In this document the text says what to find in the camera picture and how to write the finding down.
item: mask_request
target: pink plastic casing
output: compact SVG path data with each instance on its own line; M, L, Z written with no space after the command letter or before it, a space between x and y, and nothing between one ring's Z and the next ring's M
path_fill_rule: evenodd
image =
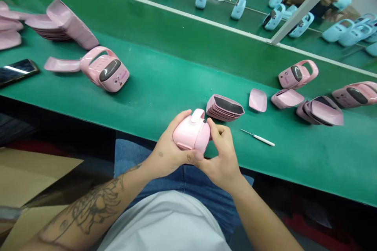
M303 64L305 63L308 63L310 65L312 69L311 75L309 74L307 68L303 66ZM289 67L288 69L282 71L279 74L279 81L284 89L298 89L307 84L308 82L312 81L313 79L315 79L318 75L318 67L312 60L303 60L295 65L298 66L298 68L300 69L302 79L298 82L293 75L291 67Z
M173 132L174 143L182 150L196 149L204 154L209 142L210 127L203 121L204 110L196 109Z
M364 106L357 102L348 92L347 87L353 87L359 90L365 98L368 99L368 103L365 105L372 105L377 103L377 84L375 82L358 82L354 84L349 84L333 91L332 96L335 98L336 102L342 105L344 108L355 108L358 106Z
M91 64L92 60L102 52L106 52L107 55L101 55ZM109 77L107 80L103 82L99 80L99 75L101 74L103 69L106 68L107 65L111 63L113 60L119 60L119 58L115 55L113 51L106 47L98 46L94 47L86 55L84 55L84 57L80 61L80 68L82 72L95 85L109 92L117 92L119 91L119 89L122 88L127 79L130 77L130 72L123 65L122 62L119 68L111 77Z

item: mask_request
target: phone screen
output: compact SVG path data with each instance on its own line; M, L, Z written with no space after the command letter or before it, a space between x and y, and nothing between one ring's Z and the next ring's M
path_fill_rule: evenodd
M17 80L39 73L36 64L29 59L25 59L11 65L0 68L0 87L7 86Z

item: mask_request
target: jeans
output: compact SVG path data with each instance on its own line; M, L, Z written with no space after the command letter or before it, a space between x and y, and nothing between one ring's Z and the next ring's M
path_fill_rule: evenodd
M140 140L137 143L129 140L117 138L115 143L115 166L114 177L117 177L143 162L152 152L150 141L143 147ZM246 180L253 185L254 179L244 176ZM177 190L186 193L198 199L213 214L219 223L227 243L233 235L236 226L241 225L240 217L230 194L217 187L212 181L198 168L191 165L180 166L170 175L157 178L149 182L140 194L127 207L130 208L140 200L159 191Z

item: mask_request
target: small screwdriver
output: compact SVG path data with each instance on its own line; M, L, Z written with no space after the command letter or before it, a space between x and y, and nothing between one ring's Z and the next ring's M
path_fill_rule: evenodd
M247 132L247 131L245 131L245 130L243 130L243 129L240 129L240 130L243 131L243 132L245 132L245 133L247 133L247 134L252 135L254 138L256 138L256 139L258 139L258 140L260 140L260 141L262 141L262 142L264 142L264 143L266 143L266 144L268 144L268 145L270 145L270 146L272 146L272 147L275 146L275 143L272 143L272 142L270 142L270 141L268 141L268 140L266 140L266 139L264 139L264 138L262 138L262 137L260 137L260 136L258 136L258 135L254 135L254 134L249 133L249 132Z

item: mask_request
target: pink container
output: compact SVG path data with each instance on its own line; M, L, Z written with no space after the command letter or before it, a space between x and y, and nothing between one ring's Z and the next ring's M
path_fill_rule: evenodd
M107 55L95 59L102 52L107 52ZM130 72L115 53L102 46L85 54L80 61L80 68L90 81L109 92L119 91L130 77Z
M309 73L303 64L308 63L312 69ZM279 74L279 81L284 89L298 89L315 79L318 75L318 67L312 60L303 60Z
M90 29L62 1L54 0L46 11L48 17L73 38L82 48L90 50L99 45Z
M373 105L377 103L377 83L358 82L335 90L332 96L344 108Z
M173 141L181 150L199 150L204 154L210 138L210 127L204 120L204 110L196 109L173 132Z

